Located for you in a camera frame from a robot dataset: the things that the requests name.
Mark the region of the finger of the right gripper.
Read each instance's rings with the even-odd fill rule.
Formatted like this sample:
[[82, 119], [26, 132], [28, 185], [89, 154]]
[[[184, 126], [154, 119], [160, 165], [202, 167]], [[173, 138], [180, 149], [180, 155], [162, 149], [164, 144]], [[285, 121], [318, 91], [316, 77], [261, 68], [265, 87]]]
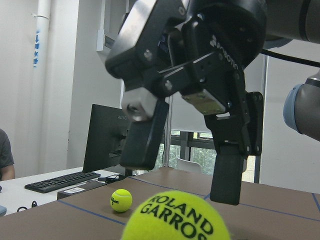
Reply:
[[229, 116], [212, 114], [204, 117], [217, 152], [210, 200], [236, 206], [240, 202], [244, 160], [251, 152], [248, 132], [250, 114], [244, 74], [229, 73], [226, 84], [231, 102]]
[[131, 121], [120, 165], [131, 170], [152, 170], [164, 131], [169, 104], [144, 87], [126, 90], [121, 107]]

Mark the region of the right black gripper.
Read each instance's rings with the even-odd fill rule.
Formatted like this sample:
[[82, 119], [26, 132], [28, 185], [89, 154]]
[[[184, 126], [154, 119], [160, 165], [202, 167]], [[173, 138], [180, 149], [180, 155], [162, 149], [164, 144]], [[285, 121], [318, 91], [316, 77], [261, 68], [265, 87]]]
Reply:
[[175, 93], [203, 115], [248, 115], [244, 69], [266, 35], [263, 0], [138, 0], [105, 62], [128, 115], [156, 115]]

